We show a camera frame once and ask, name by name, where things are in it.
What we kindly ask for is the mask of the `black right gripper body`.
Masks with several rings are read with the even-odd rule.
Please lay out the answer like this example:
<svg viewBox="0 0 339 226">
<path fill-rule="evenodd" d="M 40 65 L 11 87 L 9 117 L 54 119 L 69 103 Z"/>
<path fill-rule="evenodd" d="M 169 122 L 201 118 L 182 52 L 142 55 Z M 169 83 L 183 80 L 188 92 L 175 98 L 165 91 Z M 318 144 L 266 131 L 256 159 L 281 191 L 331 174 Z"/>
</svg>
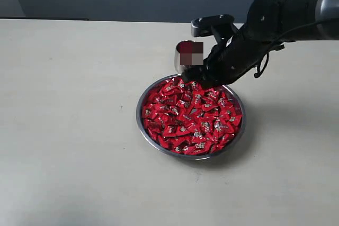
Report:
<svg viewBox="0 0 339 226">
<path fill-rule="evenodd" d="M 182 78 L 185 82 L 197 82 L 203 88 L 230 85 L 252 68 L 256 68 L 254 77 L 259 78 L 268 65 L 270 51 L 282 49 L 282 42 L 273 44 L 249 38 L 244 24 L 230 44 L 222 40 L 214 45 L 203 65 L 187 67 L 182 71 Z"/>
</svg>

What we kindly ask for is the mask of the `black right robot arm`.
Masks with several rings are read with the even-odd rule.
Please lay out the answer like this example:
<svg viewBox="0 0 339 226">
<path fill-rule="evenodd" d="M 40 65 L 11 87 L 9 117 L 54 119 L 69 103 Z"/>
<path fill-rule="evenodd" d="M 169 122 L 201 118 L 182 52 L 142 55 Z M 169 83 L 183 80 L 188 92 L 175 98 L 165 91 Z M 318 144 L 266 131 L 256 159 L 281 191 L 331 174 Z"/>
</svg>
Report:
<svg viewBox="0 0 339 226">
<path fill-rule="evenodd" d="M 285 43 L 338 40 L 338 0 L 254 0 L 240 28 L 226 14 L 191 25 L 195 38 L 213 36 L 217 43 L 202 65 L 184 67 L 182 77 L 208 89 L 232 84 L 252 68 L 259 78 L 269 53 Z"/>
</svg>

